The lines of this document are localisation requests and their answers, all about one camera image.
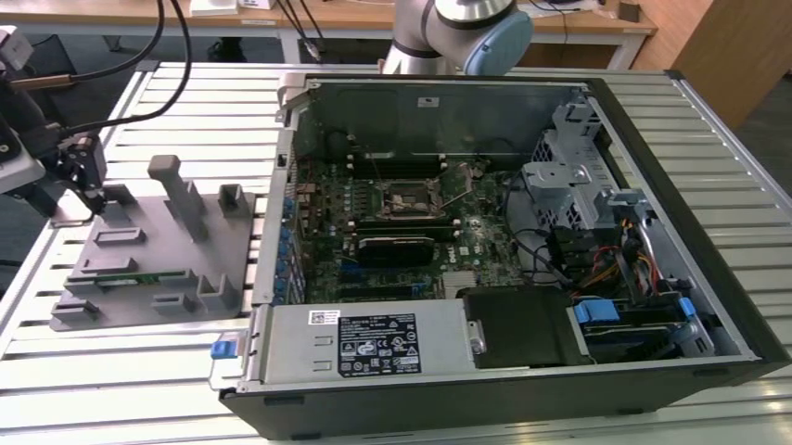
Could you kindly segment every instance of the warning label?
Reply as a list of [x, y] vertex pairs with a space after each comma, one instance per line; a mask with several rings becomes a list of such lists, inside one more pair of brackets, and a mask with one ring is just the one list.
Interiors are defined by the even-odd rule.
[[414, 313], [340, 317], [338, 338], [338, 374], [342, 377], [421, 372]]

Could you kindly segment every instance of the barcode sticker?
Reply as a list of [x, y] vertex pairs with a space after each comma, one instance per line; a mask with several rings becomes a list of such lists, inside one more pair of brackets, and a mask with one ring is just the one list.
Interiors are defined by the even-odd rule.
[[278, 23], [274, 20], [242, 20], [243, 25], [262, 25], [275, 26]]

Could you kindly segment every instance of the blue tab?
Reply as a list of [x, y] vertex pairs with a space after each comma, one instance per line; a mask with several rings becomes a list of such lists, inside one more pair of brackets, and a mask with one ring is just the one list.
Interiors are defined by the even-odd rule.
[[574, 315], [581, 324], [620, 320], [616, 305], [609, 299], [585, 299], [574, 307]]
[[589, 317], [589, 312], [585, 310], [585, 307], [581, 304], [574, 307], [574, 317], [578, 319], [580, 324], [588, 323], [592, 320], [592, 317]]
[[696, 306], [693, 306], [693, 301], [688, 297], [680, 298], [680, 307], [682, 308], [685, 317], [696, 315]]
[[214, 360], [236, 358], [236, 342], [231, 340], [219, 340], [211, 344], [210, 355]]

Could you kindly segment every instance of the desk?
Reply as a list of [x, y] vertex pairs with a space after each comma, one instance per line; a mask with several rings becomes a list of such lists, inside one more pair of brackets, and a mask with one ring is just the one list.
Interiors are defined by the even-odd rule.
[[[173, 92], [182, 67], [163, 63], [156, 72], [135, 72], [109, 117], [156, 109]], [[375, 67], [195, 64], [187, 91], [164, 116], [101, 134], [107, 184], [124, 183], [137, 196], [161, 194], [145, 173], [156, 154], [179, 155], [182, 177], [203, 193], [239, 183], [258, 195], [251, 259], [268, 242], [260, 240], [262, 212], [280, 125], [278, 78], [294, 70], [371, 73]], [[670, 81], [658, 71], [517, 69], [511, 75], [597, 76], [608, 83], [770, 328], [792, 345], [789, 197], [685, 82]], [[250, 126], [208, 129], [207, 116], [215, 125], [246, 119], [240, 116], [256, 120]], [[616, 161], [628, 181], [640, 186], [624, 159]], [[0, 301], [0, 444], [264, 445], [207, 385], [211, 342], [220, 333], [247, 328], [244, 316], [92, 331], [49, 329], [49, 311], [88, 230], [44, 228]], [[255, 267], [246, 274], [250, 285]], [[247, 315], [250, 291], [244, 296]], [[706, 443], [724, 445], [788, 445], [791, 381], [792, 366], [740, 387], [708, 389], [656, 413], [306, 443], [666, 445], [706, 438]], [[640, 390], [640, 384], [632, 388]]]
[[[188, 11], [190, 0], [180, 0]], [[307, 0], [308, 7], [328, 39], [393, 38], [394, 10], [391, 6], [370, 5], [348, 0]], [[298, 14], [303, 26], [310, 22], [302, 8]], [[0, 3], [0, 21], [16, 25], [23, 32], [100, 35], [151, 35], [156, 22], [153, 0], [7, 0]], [[179, 35], [173, 11], [165, 7], [165, 35]], [[191, 35], [216, 37], [278, 37], [286, 63], [299, 63], [299, 36], [279, 9], [240, 8], [234, 16], [190, 17]], [[533, 42], [562, 44], [565, 26], [561, 16], [534, 20]], [[646, 20], [630, 23], [608, 19], [592, 12], [566, 14], [569, 36], [576, 45], [614, 45], [618, 49], [609, 69], [625, 70], [656, 31]]]

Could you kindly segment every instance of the black cable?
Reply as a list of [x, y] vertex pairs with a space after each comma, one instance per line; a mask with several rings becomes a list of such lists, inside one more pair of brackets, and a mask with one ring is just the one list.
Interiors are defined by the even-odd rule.
[[322, 33], [322, 30], [319, 29], [319, 24], [316, 23], [316, 20], [312, 19], [311, 10], [308, 9], [308, 6], [306, 5], [306, 0], [299, 0], [299, 3], [302, 4], [302, 8], [306, 10], [306, 14], [308, 14], [308, 19], [311, 20], [312, 28], [316, 30], [316, 34], [319, 34], [319, 40], [322, 41], [322, 46], [327, 47], [327, 43], [324, 41], [324, 34]]
[[[538, 249], [535, 250], [535, 253], [538, 254], [542, 251], [542, 249], [546, 249], [547, 252], [549, 252], [549, 247], [545, 244], [545, 245], [542, 245], [542, 246], [538, 247]], [[537, 258], [538, 258], [538, 255], [535, 257], [533, 257], [533, 268], [529, 271], [529, 274], [530, 274], [529, 281], [533, 284], [542, 285], [542, 286], [557, 284], [558, 283], [558, 280], [553, 280], [553, 281], [535, 281], [535, 279], [534, 279], [535, 275], [542, 272], [542, 271], [537, 271], [537, 268], [538, 268], [538, 260], [537, 260]]]
[[132, 122], [148, 121], [149, 119], [153, 119], [153, 118], [161, 116], [167, 112], [167, 110], [171, 109], [173, 104], [176, 103], [177, 99], [182, 96], [182, 93], [184, 92], [184, 88], [187, 87], [187, 81], [190, 81], [190, 74], [191, 74], [192, 68], [194, 68], [194, 46], [192, 46], [192, 42], [190, 40], [190, 30], [187, 28], [187, 20], [184, 19], [184, 13], [182, 12], [182, 7], [177, 3], [177, 0], [171, 0], [171, 5], [173, 5], [173, 10], [176, 11], [177, 23], [182, 28], [182, 34], [184, 37], [184, 59], [186, 59], [184, 60], [184, 73], [182, 74], [182, 82], [179, 83], [177, 88], [176, 88], [173, 94], [171, 95], [171, 98], [161, 105], [160, 109], [157, 109], [156, 111], [152, 111], [151, 113], [139, 114], [135, 116], [129, 116], [128, 118], [112, 119], [108, 121], [83, 123], [81, 125], [77, 125], [75, 127], [65, 128], [63, 130], [64, 135], [71, 136], [77, 133], [84, 133], [84, 132], [89, 132], [93, 130], [99, 130], [105, 127], [111, 127], [113, 125], [123, 125], [123, 124], [132, 123]]
[[550, 272], [553, 275], [555, 275], [555, 277], [558, 278], [558, 282], [561, 283], [561, 285], [565, 286], [565, 287], [569, 287], [569, 288], [577, 288], [574, 282], [555, 268], [555, 266], [553, 265], [553, 263], [549, 262], [547, 260], [545, 260], [545, 258], [535, 252], [535, 250], [533, 250], [531, 248], [529, 248], [525, 245], [525, 243], [522, 243], [522, 241], [519, 241], [519, 239], [514, 236], [514, 232], [511, 230], [511, 226], [509, 225], [509, 198], [511, 196], [511, 188], [514, 187], [514, 182], [517, 181], [517, 178], [519, 177], [519, 175], [521, 175], [521, 172], [517, 172], [517, 174], [511, 178], [511, 181], [509, 181], [509, 186], [506, 188], [506, 197], [503, 198], [503, 219], [505, 219], [503, 228], [506, 229], [506, 235], [514, 240], [514, 242], [517, 243], [517, 245], [519, 246], [519, 248], [522, 249], [522, 251], [525, 251], [542, 264], [545, 264], [545, 267], [547, 267], [547, 272]]
[[561, 14], [561, 22], [563, 23], [563, 26], [565, 26], [565, 42], [563, 42], [563, 45], [561, 46], [561, 55], [558, 57], [558, 65], [563, 65], [565, 52], [566, 52], [566, 43], [569, 42], [569, 27], [566, 26], [566, 12], [580, 12], [581, 9], [578, 7], [558, 8], [551, 3], [547, 3], [549, 6], [551, 7], [551, 9], [547, 9], [546, 7], [541, 7], [535, 3], [533, 3], [533, 0], [529, 0], [529, 1], [530, 1], [530, 4], [537, 9], [541, 9], [542, 11], [550, 11], [550, 12], [551, 11], [555, 11], [555, 12], [558, 12]]
[[23, 267], [23, 262], [16, 260], [0, 260], [0, 266], [3, 267], [16, 267], [17, 269]]
[[302, 38], [303, 40], [308, 40], [308, 35], [306, 34], [306, 30], [303, 30], [302, 28], [302, 24], [299, 23], [299, 18], [296, 17], [296, 13], [295, 16], [292, 17], [288, 13], [288, 9], [286, 9], [286, 6], [283, 5], [283, 2], [286, 2], [288, 4], [290, 9], [294, 11], [295, 9], [291, 7], [291, 3], [288, 3], [288, 0], [283, 0], [283, 2], [280, 0], [275, 0], [278, 2], [278, 6], [280, 6], [280, 9], [283, 10], [283, 15], [286, 16], [286, 19], [288, 19], [288, 21], [292, 24], [292, 28], [295, 28], [296, 33], [299, 34], [299, 38]]
[[39, 42], [36, 42], [35, 44], [29, 44], [31, 46], [36, 47], [40, 44], [45, 44], [47, 42], [49, 42], [49, 40], [55, 37], [55, 34], [49, 34], [49, 36], [47, 36], [45, 38], [40, 39]]
[[115, 74], [116, 72], [121, 72], [123, 70], [137, 65], [137, 62], [140, 62], [151, 54], [151, 50], [160, 42], [163, 29], [164, 29], [164, 3], [163, 3], [163, 0], [157, 0], [157, 28], [153, 32], [153, 36], [151, 37], [151, 40], [148, 41], [148, 44], [140, 50], [137, 55], [133, 58], [131, 58], [129, 60], [127, 60], [124, 63], [120, 63], [119, 65], [116, 65], [115, 67], [111, 67], [111, 68], [107, 68], [104, 70], [99, 70], [95, 72], [87, 72], [85, 74], [73, 75], [72, 82], [75, 82], [75, 83], [85, 82], [85, 81], [91, 81], [93, 79], [99, 79], [100, 77], [109, 76], [111, 74]]

